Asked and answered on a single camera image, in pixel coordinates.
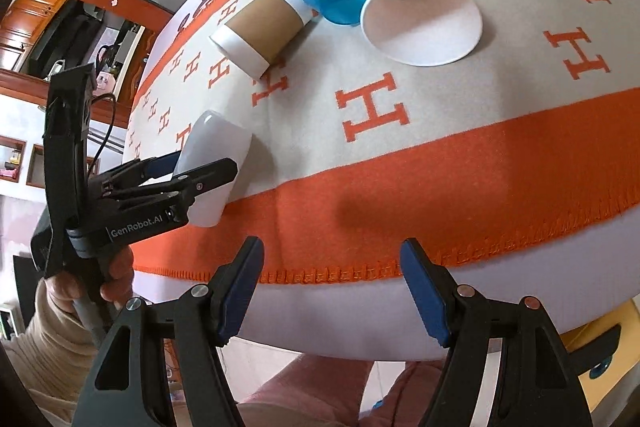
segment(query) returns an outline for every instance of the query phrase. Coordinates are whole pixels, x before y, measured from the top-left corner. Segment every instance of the metal screw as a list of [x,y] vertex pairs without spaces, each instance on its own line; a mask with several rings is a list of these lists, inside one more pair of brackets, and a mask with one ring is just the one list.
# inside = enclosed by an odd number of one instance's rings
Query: metal screw
[[198,284],[191,288],[191,295],[194,297],[203,297],[209,293],[209,287],[206,284]]
[[473,286],[468,284],[461,284],[458,286],[458,295],[461,297],[473,297],[476,294],[476,290]]
[[142,299],[139,299],[138,297],[133,297],[132,299],[129,299],[127,301],[127,304],[125,306],[127,310],[129,310],[130,312],[135,311],[138,308],[140,308],[140,306],[142,306]]
[[537,310],[540,308],[540,301],[535,297],[525,297],[524,305],[530,310]]

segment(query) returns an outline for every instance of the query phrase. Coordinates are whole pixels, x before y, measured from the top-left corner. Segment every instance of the wooden cabinet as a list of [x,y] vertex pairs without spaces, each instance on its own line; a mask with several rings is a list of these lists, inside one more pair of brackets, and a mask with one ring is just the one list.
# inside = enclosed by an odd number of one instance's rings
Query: wooden cabinet
[[0,68],[17,70],[66,0],[15,0],[0,22]]

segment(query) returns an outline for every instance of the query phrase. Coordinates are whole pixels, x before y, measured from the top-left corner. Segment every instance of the round table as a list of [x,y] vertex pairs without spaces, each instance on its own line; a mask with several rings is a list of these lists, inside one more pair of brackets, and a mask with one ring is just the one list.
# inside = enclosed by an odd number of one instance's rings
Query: round table
[[[189,0],[152,53],[132,112],[124,159],[180,148],[191,122],[211,108],[254,133],[232,193],[232,200],[242,200],[327,169],[574,107],[640,84],[634,74],[640,67],[635,49],[640,41],[640,0],[476,2],[484,18],[482,40],[474,53],[455,64],[426,69],[397,64],[368,46],[359,28],[315,20],[287,51],[286,65],[274,73],[280,76],[269,79],[264,89],[237,68],[227,70],[229,64],[221,62],[208,40],[247,0]],[[284,74],[288,84],[282,80]],[[340,108],[339,97],[336,107],[334,94],[376,81],[388,83],[371,95],[376,107],[397,109],[394,104],[401,102],[408,123],[396,119],[371,128],[352,126],[350,134],[348,126],[340,124],[370,119],[369,107],[365,111],[362,104],[345,103]],[[317,95],[323,90],[329,96],[320,102]],[[336,126],[327,123],[333,117]],[[510,179],[505,178],[504,186],[480,188],[495,196],[510,190]],[[313,204],[309,201],[307,206],[313,209]],[[524,295],[536,295],[558,330],[570,330],[640,293],[640,210],[634,204],[621,204],[620,211],[626,210],[622,215],[606,214],[609,219],[580,232],[451,272],[487,298],[517,302]],[[162,243],[153,245],[159,258],[170,257],[162,253]],[[192,280],[159,275],[167,273],[166,264],[153,264],[148,251],[144,263],[136,259],[134,289],[140,295],[152,301],[172,299],[193,285]],[[286,349],[353,359],[442,356],[398,277],[260,284],[240,335]]]

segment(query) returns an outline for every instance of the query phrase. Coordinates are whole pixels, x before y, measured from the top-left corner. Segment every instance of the finger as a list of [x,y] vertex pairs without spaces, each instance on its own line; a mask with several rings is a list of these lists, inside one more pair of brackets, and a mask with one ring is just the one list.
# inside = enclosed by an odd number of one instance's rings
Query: finger
[[56,299],[72,301],[81,298],[84,290],[69,272],[60,272],[46,280],[47,292]]
[[109,265],[109,275],[120,279],[127,275],[133,266],[133,252],[129,247],[120,250]]
[[100,287],[100,295],[109,302],[118,301],[131,292],[133,283],[133,269],[129,268],[129,272],[119,279],[114,279],[103,284]]

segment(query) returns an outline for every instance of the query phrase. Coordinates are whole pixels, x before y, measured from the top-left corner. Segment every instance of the human hand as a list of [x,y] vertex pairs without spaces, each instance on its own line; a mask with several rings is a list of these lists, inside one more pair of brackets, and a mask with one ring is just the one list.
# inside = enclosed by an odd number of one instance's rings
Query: human hand
[[[129,247],[120,250],[111,261],[109,275],[113,280],[100,287],[100,295],[120,309],[133,293],[133,252]],[[84,295],[84,287],[75,276],[60,272],[46,280],[47,293],[62,311],[76,314],[74,300]]]

